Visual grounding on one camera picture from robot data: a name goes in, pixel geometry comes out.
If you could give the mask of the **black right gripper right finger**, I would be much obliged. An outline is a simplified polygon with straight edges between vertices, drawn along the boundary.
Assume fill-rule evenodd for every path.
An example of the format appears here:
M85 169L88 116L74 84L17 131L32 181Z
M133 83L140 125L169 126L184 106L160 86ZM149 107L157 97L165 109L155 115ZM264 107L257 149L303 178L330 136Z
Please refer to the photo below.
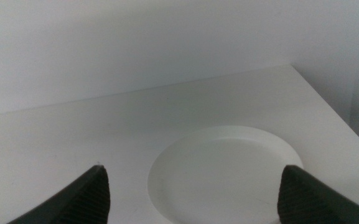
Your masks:
M295 165L282 172L277 213L281 223L359 223L359 204Z

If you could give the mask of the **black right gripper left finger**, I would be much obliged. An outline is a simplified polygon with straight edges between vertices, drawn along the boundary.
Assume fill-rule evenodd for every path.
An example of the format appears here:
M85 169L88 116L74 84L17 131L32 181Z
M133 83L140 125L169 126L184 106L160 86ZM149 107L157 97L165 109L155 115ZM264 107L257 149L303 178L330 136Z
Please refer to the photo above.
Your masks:
M109 212L108 174L95 165L12 223L107 223Z

